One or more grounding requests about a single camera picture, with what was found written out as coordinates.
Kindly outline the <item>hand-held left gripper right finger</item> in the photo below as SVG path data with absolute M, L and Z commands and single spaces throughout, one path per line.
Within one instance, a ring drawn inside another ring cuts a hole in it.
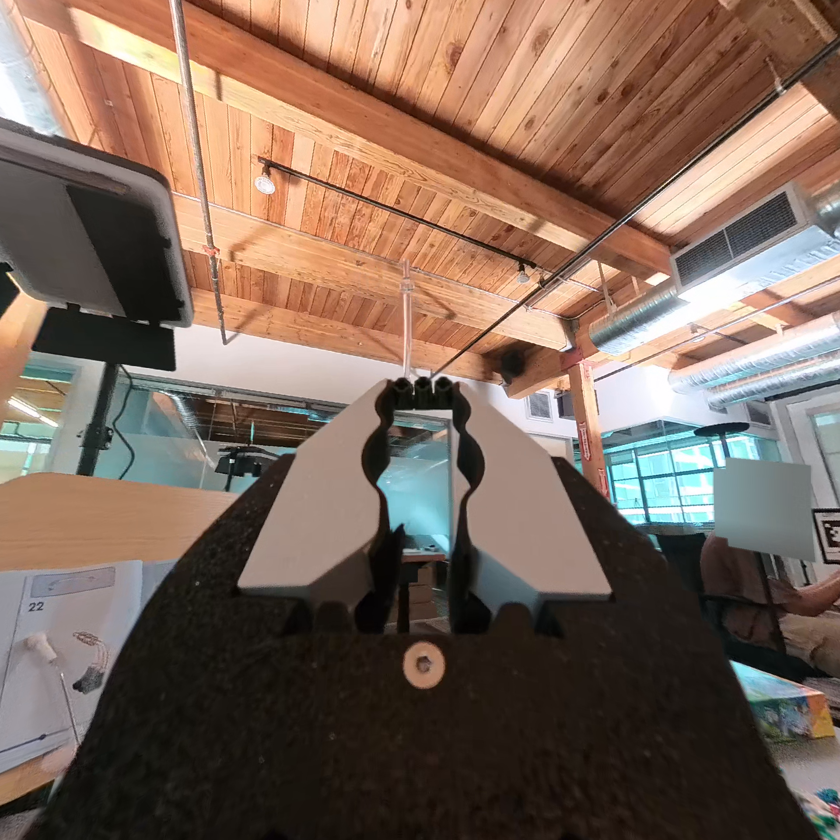
M 452 630 L 485 632 L 507 605 L 539 625 L 546 605 L 611 601 L 550 454 L 473 386 L 455 385 L 451 408 L 467 484 L 449 569 Z

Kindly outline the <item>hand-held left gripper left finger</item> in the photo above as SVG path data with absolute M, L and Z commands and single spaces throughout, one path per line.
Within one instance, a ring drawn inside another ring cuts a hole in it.
M 404 526 L 392 528 L 379 478 L 403 380 L 384 380 L 302 444 L 238 578 L 245 595 L 335 604 L 382 632 L 399 587 Z

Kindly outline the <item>black brick with clear rod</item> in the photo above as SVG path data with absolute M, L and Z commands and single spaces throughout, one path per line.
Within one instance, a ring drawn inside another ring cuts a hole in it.
M 445 410 L 452 406 L 452 383 L 431 375 L 413 378 L 413 294 L 414 283 L 409 259 L 402 261 L 400 295 L 402 301 L 402 376 L 394 383 L 396 407 L 402 410 Z

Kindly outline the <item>small softbox light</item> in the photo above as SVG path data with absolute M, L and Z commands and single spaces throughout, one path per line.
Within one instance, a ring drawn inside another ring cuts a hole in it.
M 217 474 L 232 477 L 260 477 L 279 458 L 266 449 L 248 446 L 227 446 L 218 451 Z

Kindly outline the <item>large window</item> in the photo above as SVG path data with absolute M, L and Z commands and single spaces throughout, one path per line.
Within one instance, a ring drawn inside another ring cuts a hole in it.
M 713 471 L 723 467 L 719 443 L 657 438 L 605 451 L 614 506 L 632 524 L 713 521 Z

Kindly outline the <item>black floor lamp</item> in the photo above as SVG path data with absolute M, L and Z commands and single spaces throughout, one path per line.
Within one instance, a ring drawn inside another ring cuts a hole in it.
M 710 449 L 711 457 L 712 457 L 712 465 L 715 468 L 722 468 L 726 465 L 726 460 L 731 457 L 730 447 L 728 443 L 728 436 L 735 435 L 735 434 L 742 434 L 750 429 L 750 423 L 745 422 L 726 422 L 726 423 L 716 423 L 711 425 L 706 425 L 703 427 L 697 427 L 694 429 L 693 434 L 697 438 L 703 438 L 708 441 L 713 439 L 718 440 L 720 444 L 722 459 L 717 459 L 716 450 L 714 449 L 714 444 L 709 443 L 708 447 Z

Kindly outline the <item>black light stand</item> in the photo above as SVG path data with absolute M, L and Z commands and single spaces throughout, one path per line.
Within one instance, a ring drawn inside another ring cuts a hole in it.
M 81 436 L 78 476 L 93 476 L 100 453 L 110 446 L 112 431 L 108 418 L 119 373 L 119 364 L 105 363 L 91 418 Z

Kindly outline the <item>black and white printed tag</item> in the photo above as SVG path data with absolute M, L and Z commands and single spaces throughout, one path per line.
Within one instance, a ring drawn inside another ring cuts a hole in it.
M 812 510 L 817 544 L 825 564 L 839 565 L 839 525 L 838 508 L 814 508 Z

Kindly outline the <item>long black ceiling conduit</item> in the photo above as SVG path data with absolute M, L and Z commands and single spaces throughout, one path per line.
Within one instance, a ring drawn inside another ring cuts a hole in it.
M 615 233 L 621 231 L 628 223 L 635 218 L 645 207 L 662 193 L 666 192 L 671 186 L 686 175 L 693 167 L 703 162 L 705 159 L 714 154 L 722 145 L 730 140 L 735 134 L 744 129 L 751 121 L 760 116 L 770 105 L 781 99 L 790 89 L 796 84 L 803 81 L 807 76 L 812 74 L 815 70 L 820 69 L 829 59 L 831 59 L 839 49 L 839 37 L 836 37 L 832 42 L 823 47 L 818 53 L 808 59 L 803 65 L 797 68 L 787 78 L 780 80 L 775 84 L 772 91 L 770 91 L 762 100 L 756 103 L 750 110 L 745 112 L 736 122 L 730 127 L 721 132 L 714 140 L 705 145 L 697 154 L 688 160 L 678 171 L 670 176 L 667 180 L 661 182 L 654 190 L 645 195 L 635 206 L 633 206 L 627 213 L 617 220 L 612 222 L 609 227 L 604 229 L 592 241 L 587 243 L 580 251 L 576 252 L 573 257 L 569 258 L 562 266 L 556 269 L 548 278 L 539 281 L 537 286 L 533 288 L 524 298 L 516 302 L 509 310 L 494 321 L 489 327 L 485 328 L 479 333 L 477 337 L 467 343 L 464 349 L 458 350 L 446 362 L 442 363 L 439 368 L 430 373 L 432 379 L 442 375 L 446 370 L 471 350 L 480 340 L 483 340 L 491 332 L 495 331 L 505 321 L 509 320 L 514 314 L 521 309 L 527 308 L 534 302 L 541 300 L 547 296 L 560 283 L 569 280 L 573 275 L 583 267 L 583 265 L 594 257 L 597 249 L 599 249 L 605 242 L 607 242 Z

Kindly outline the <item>building instruction booklet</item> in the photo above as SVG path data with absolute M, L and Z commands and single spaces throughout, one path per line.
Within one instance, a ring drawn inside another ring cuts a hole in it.
M 119 651 L 176 560 L 1 574 L 1 771 L 75 749 Z

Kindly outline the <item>colourful cardboard box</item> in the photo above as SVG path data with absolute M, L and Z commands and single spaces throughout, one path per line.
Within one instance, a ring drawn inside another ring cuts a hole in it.
M 826 696 L 819 690 L 735 661 L 736 676 L 762 736 L 771 742 L 835 737 Z

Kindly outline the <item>white air vent box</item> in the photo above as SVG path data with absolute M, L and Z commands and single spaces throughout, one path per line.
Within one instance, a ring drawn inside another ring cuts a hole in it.
M 814 195 L 788 182 L 671 258 L 677 298 L 735 301 L 839 253 L 838 183 Z

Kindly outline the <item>large softbox light panel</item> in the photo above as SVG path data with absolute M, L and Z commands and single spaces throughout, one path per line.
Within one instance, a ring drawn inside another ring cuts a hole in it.
M 2 119 L 1 252 L 48 307 L 35 352 L 175 371 L 194 309 L 163 174 Z

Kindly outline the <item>metal sprinkler pipe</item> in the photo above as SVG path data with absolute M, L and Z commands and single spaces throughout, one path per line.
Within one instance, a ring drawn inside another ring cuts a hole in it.
M 175 54 L 177 58 L 182 84 L 182 99 L 183 108 L 185 111 L 187 139 L 190 142 L 190 148 L 192 153 L 192 165 L 194 169 L 194 176 L 197 188 L 197 199 L 199 202 L 199 207 L 201 210 L 201 216 L 203 221 L 203 251 L 207 259 L 209 276 L 211 279 L 211 286 L 217 315 L 218 331 L 220 333 L 222 345 L 226 346 L 228 345 L 228 336 L 225 325 L 224 308 L 221 299 L 221 290 L 219 287 L 219 252 L 218 248 L 215 245 L 213 223 L 208 201 L 207 179 L 203 160 L 201 135 L 197 121 L 196 100 L 193 85 L 193 72 L 187 44 L 184 8 L 182 1 L 169 1 L 168 5 L 171 13 L 172 30 L 175 42 Z

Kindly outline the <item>black track light rail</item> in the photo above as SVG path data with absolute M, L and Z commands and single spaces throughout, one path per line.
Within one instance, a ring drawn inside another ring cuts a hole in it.
M 351 190 L 346 189 L 343 186 L 332 184 L 332 183 L 324 181 L 324 180 L 322 180 L 322 179 L 320 179 L 320 178 L 318 178 L 314 175 L 310 175 L 308 173 L 304 173 L 302 171 L 295 170 L 292 167 L 289 167 L 285 164 L 282 164 L 282 163 L 279 163 L 279 162 L 276 162 L 276 161 L 272 161 L 272 160 L 267 159 L 266 157 L 263 157 L 263 156 L 257 156 L 256 160 L 261 165 L 262 170 L 264 172 L 264 175 L 267 175 L 269 171 L 275 171 L 275 172 L 282 173 L 284 175 L 288 175 L 290 178 L 296 178 L 299 181 L 304 181 L 308 184 L 319 186 L 319 187 L 321 187 L 321 188 L 323 188 L 327 191 L 330 191 L 332 193 L 337 193 L 337 194 L 341 195 L 342 197 L 351 198 L 351 199 L 353 199 L 353 200 L 355 200 L 359 203 L 362 203 L 362 204 L 367 205 L 369 207 L 372 207 L 374 209 L 378 209 L 378 210 L 383 211 L 387 214 L 397 216 L 397 217 L 399 217 L 399 218 L 401 218 L 405 221 L 424 226 L 424 227 L 429 228 L 429 229 L 431 229 L 435 232 L 438 232 L 440 234 L 444 234 L 446 236 L 455 238 L 460 242 L 467 243 L 469 245 L 473 245 L 473 246 L 478 247 L 480 249 L 484 249 L 485 251 L 488 251 L 491 254 L 494 254 L 496 256 L 503 257 L 505 259 L 510 259 L 510 260 L 516 262 L 518 264 L 518 266 L 528 267 L 528 268 L 531 268 L 533 270 L 544 270 L 544 268 L 542 268 L 539 264 L 537 264 L 535 261 L 533 261 L 531 259 L 528 259 L 528 258 L 523 257 L 521 255 L 514 254 L 510 251 L 507 251 L 503 248 L 499 248 L 497 246 L 491 245 L 491 244 L 486 243 L 486 242 L 484 242 L 482 240 L 479 240 L 477 238 L 470 237 L 467 234 L 461 233 L 461 232 L 456 231 L 456 230 L 454 230 L 452 228 L 449 228 L 449 227 L 445 227 L 445 226 L 443 226 L 441 224 L 438 224 L 436 222 L 432 222 L 431 220 L 425 219 L 424 217 L 420 217 L 420 216 L 414 215 L 412 213 L 408 213 L 406 211 L 403 211 L 402 209 L 398 209 L 395 206 L 382 203 L 378 200 L 375 200 L 374 198 L 362 195 L 362 194 L 357 193 L 357 192 L 353 192 Z

